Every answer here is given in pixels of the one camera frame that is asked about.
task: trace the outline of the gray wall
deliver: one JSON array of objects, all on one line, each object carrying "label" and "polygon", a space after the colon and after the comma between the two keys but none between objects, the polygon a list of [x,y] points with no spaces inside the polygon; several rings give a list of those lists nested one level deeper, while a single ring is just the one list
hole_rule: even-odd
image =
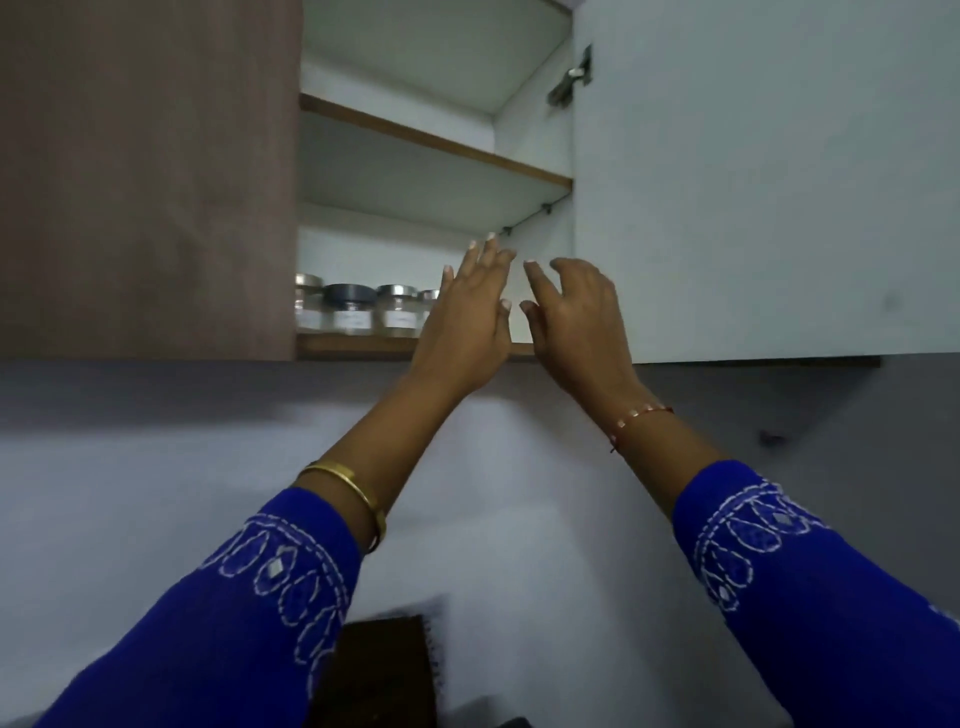
[{"label": "gray wall", "polygon": [[[48,704],[400,371],[4,364],[0,724]],[[960,357],[644,376],[884,568],[960,610]],[[789,442],[763,449],[761,428]],[[524,713],[546,728],[781,724],[607,450],[538,367],[508,366],[430,447],[353,615],[439,599],[444,700],[462,715],[482,704],[490,720]]]}]

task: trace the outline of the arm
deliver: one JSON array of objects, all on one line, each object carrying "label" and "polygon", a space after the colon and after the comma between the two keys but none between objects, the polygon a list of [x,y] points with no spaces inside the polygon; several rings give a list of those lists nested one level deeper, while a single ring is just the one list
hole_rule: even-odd
[{"label": "arm", "polygon": [[[514,255],[471,245],[408,374],[324,458],[389,510],[456,405],[507,359]],[[174,585],[37,724],[300,726],[375,533],[341,480],[310,471]]]},{"label": "arm", "polygon": [[[613,285],[558,259],[525,264],[538,357],[607,434],[657,400],[637,379]],[[780,486],[675,415],[618,431],[708,596],[798,726],[960,724],[960,626],[851,548]]]}]

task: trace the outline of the metal hinge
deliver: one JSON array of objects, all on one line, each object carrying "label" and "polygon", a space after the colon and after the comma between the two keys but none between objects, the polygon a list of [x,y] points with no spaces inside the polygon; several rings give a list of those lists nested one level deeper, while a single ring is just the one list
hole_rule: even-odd
[{"label": "metal hinge", "polygon": [[578,81],[584,82],[584,85],[593,81],[593,46],[589,45],[584,49],[584,57],[580,65],[571,68],[564,73],[564,79],[553,87],[553,90],[546,95],[546,103],[552,107],[566,109],[573,101],[573,85]]}]

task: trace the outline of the jar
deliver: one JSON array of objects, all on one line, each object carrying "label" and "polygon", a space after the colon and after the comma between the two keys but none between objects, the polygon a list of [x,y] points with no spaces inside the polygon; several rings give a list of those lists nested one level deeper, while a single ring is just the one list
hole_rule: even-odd
[{"label": "jar", "polygon": [[294,277],[294,315],[297,330],[319,331],[322,327],[323,304],[320,293],[324,282],[309,273],[297,273]]},{"label": "jar", "polygon": [[376,289],[377,332],[383,336],[413,339],[417,336],[419,291],[410,285],[381,285]]},{"label": "jar", "polygon": [[417,326],[417,332],[423,331],[423,325],[426,323],[427,318],[430,316],[430,311],[433,310],[433,304],[437,302],[437,299],[440,297],[439,288],[431,288],[427,291],[420,291],[420,295],[417,296],[417,300],[420,302],[420,322]]},{"label": "jar", "polygon": [[347,336],[373,334],[376,291],[366,285],[333,283],[324,289],[324,331]]}]

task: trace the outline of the white label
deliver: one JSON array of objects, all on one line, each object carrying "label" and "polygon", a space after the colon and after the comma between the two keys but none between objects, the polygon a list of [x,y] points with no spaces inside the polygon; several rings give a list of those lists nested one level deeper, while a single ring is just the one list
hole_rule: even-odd
[{"label": "white label", "polygon": [[371,311],[334,311],[334,328],[373,328]]},{"label": "white label", "polygon": [[303,308],[297,311],[297,328],[320,329],[320,311],[311,311]]},{"label": "white label", "polygon": [[383,325],[386,328],[416,328],[417,314],[413,311],[384,311]]}]

